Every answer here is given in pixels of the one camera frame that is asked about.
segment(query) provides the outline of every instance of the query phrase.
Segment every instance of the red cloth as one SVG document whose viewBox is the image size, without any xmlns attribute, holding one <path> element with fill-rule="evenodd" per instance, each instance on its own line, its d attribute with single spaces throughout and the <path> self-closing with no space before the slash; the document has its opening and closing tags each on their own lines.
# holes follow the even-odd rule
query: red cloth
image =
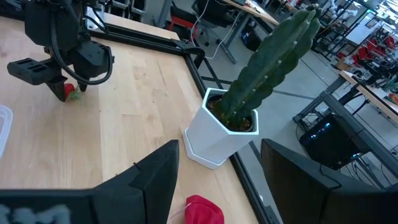
<svg viewBox="0 0 398 224">
<path fill-rule="evenodd" d="M 199 196 L 192 195 L 187 198 L 185 209 L 186 224 L 224 224 L 223 211 L 213 202 Z"/>
</svg>

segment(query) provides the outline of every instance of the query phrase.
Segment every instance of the computer tower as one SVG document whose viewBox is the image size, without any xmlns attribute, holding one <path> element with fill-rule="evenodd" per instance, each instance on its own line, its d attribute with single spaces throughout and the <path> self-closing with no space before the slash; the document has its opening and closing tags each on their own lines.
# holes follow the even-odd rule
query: computer tower
<svg viewBox="0 0 398 224">
<path fill-rule="evenodd" d="M 329 114 L 300 138 L 300 144 L 311 159 L 338 170 L 369 152 L 369 147 L 358 137 L 359 132 L 341 116 Z"/>
</svg>

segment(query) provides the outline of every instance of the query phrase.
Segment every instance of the black chair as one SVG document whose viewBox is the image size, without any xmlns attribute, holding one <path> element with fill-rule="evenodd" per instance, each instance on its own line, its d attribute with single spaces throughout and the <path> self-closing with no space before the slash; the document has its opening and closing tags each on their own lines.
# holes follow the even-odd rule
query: black chair
<svg viewBox="0 0 398 224">
<path fill-rule="evenodd" d="M 219 44 L 221 39 L 213 29 L 216 27 L 228 27 L 229 25 L 232 25 L 234 22 L 232 15 L 236 8 L 226 3 L 223 4 L 222 0 L 196 0 L 192 8 L 196 13 L 197 18 L 199 18 L 205 10 L 205 13 L 198 23 L 201 29 L 200 34 L 206 34 L 205 46 L 209 46 L 210 34 L 217 38 L 216 43 Z"/>
</svg>

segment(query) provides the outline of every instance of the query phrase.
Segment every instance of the desk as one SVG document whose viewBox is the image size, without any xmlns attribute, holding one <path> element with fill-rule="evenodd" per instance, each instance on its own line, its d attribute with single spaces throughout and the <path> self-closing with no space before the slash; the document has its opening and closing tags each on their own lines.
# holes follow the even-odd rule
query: desk
<svg viewBox="0 0 398 224">
<path fill-rule="evenodd" d="M 345 82 L 350 82 L 354 85 L 354 87 L 352 87 L 349 94 L 337 100 L 332 94 Z M 306 115 L 309 113 L 315 113 L 318 116 L 318 119 L 323 119 L 323 117 L 330 112 L 334 112 L 334 114 L 337 114 L 345 119 L 345 121 L 351 126 L 352 130 L 357 133 L 358 139 L 360 139 L 364 145 L 370 148 L 374 156 L 377 157 L 383 163 L 383 165 L 389 169 L 392 175 L 398 178 L 398 160 L 393 158 L 391 153 L 344 107 L 344 105 L 350 99 L 352 99 L 352 97 L 356 94 L 355 92 L 357 92 L 356 90 L 358 90 L 388 116 L 391 116 L 393 120 L 398 119 L 398 116 L 396 115 L 396 109 L 392 106 L 385 105 L 384 101 L 378 98 L 372 90 L 368 89 L 368 87 L 362 85 L 355 86 L 356 84 L 357 82 L 353 79 L 353 74 L 346 71 L 341 71 L 339 73 L 339 77 L 328 88 L 326 88 L 325 91 L 321 92 L 318 97 L 316 97 L 301 112 L 293 117 L 293 121 L 297 123 L 304 131 L 306 131 L 308 126 L 302 122 L 302 119 L 306 117 Z M 321 103 L 325 103 L 327 107 L 329 107 L 329 109 L 323 114 L 320 114 L 316 110 L 316 107 Z M 382 187 L 382 184 L 366 166 L 363 166 L 363 169 L 373 180 L 375 180 L 375 183 L 378 186 Z"/>
<path fill-rule="evenodd" d="M 358 82 L 353 78 L 354 74 L 346 71 L 341 71 L 340 76 L 342 76 L 347 82 L 352 85 L 356 85 Z M 398 124 L 398 106 L 391 103 L 390 101 L 380 98 L 376 95 L 377 88 L 371 86 L 358 86 L 356 88 L 361 92 L 370 102 L 374 103 L 381 111 L 383 111 L 388 117 L 390 117 L 394 122 Z"/>
<path fill-rule="evenodd" d="M 178 38 L 112 15 L 105 20 Z M 0 104 L 14 112 L 0 160 L 1 188 L 94 187 L 178 139 L 180 164 L 170 214 L 184 207 L 188 196 L 199 194 L 223 210 L 226 223 L 257 223 L 230 161 L 209 170 L 186 155 L 182 131 L 201 97 L 182 57 L 96 39 L 112 48 L 111 78 L 89 86 L 79 100 L 62 103 L 47 86 L 32 86 L 8 74 L 8 62 L 48 55 L 25 35 L 22 22 L 0 17 L 0 30 Z M 67 82 L 76 84 L 73 79 Z M 171 223 L 183 223 L 183 215 Z"/>
<path fill-rule="evenodd" d="M 255 9 L 253 9 L 251 6 L 249 6 L 248 3 L 250 3 L 252 0 L 246 0 L 246 4 L 244 6 L 236 4 L 235 2 L 232 2 L 231 0 L 223 0 L 223 1 L 236 7 L 237 9 L 242 10 L 242 13 L 239 17 L 239 23 L 234 28 L 234 31 L 230 35 L 227 42 L 225 44 L 223 44 L 223 43 L 221 44 L 221 48 L 224 50 L 225 54 L 229 57 L 229 59 L 232 61 L 233 64 L 236 64 L 236 59 L 234 58 L 233 54 L 229 51 L 228 48 L 231 45 L 232 41 L 235 39 L 236 35 L 237 34 L 239 35 L 242 32 L 244 26 L 248 23 L 248 20 L 250 18 L 249 15 L 259 17 L 263 21 L 271 22 L 275 25 L 279 25 L 279 23 L 272 16 L 270 16 L 268 13 L 266 13 L 265 10 L 263 10 L 264 13 L 258 12 Z"/>
<path fill-rule="evenodd" d="M 280 12 L 281 12 L 284 8 L 286 8 L 287 10 L 289 10 L 289 12 L 290 12 L 291 14 L 294 14 L 294 13 L 296 13 L 296 12 L 298 11 L 298 9 L 297 9 L 296 7 L 292 6 L 292 5 L 289 4 L 287 1 L 286 1 L 286 2 L 280 2 L 280 1 L 279 1 L 279 3 L 280 3 L 280 6 L 277 8 L 277 10 L 276 10 L 276 12 L 275 12 L 275 15 L 280 14 Z"/>
<path fill-rule="evenodd" d="M 248 3 L 251 2 L 252 0 L 246 0 L 246 5 L 244 5 L 244 6 L 241 6 L 240 4 L 237 4 L 231 0 L 222 0 L 222 1 L 236 7 L 237 9 L 242 10 L 242 13 L 239 17 L 239 23 L 234 28 L 234 31 L 230 35 L 227 42 L 225 44 L 224 43 L 221 44 L 221 48 L 224 50 L 225 54 L 229 57 L 229 59 L 232 61 L 232 63 L 235 64 L 236 60 L 228 48 L 231 45 L 232 41 L 235 39 L 236 35 L 240 34 L 242 32 L 244 25 L 248 22 L 248 20 L 250 18 L 249 15 L 261 18 L 263 21 L 271 22 L 272 24 L 275 24 L 275 25 L 279 25 L 279 23 L 265 11 L 258 12 L 254 8 L 249 6 Z M 158 20 L 155 21 L 155 26 L 160 27 L 160 28 L 164 27 L 164 23 L 166 21 L 167 14 L 170 11 L 171 4 L 172 4 L 172 0 L 164 1 L 163 6 L 162 6 L 162 11 L 160 12 L 160 16 L 158 17 Z"/>
</svg>

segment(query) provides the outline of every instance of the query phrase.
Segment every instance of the plastic container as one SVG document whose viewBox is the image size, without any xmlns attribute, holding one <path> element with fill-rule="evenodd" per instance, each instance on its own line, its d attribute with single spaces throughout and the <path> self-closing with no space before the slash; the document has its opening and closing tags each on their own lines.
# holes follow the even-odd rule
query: plastic container
<svg viewBox="0 0 398 224">
<path fill-rule="evenodd" d="M 8 134 L 11 130 L 12 111 L 7 106 L 0 105 L 0 158 L 6 147 Z"/>
</svg>

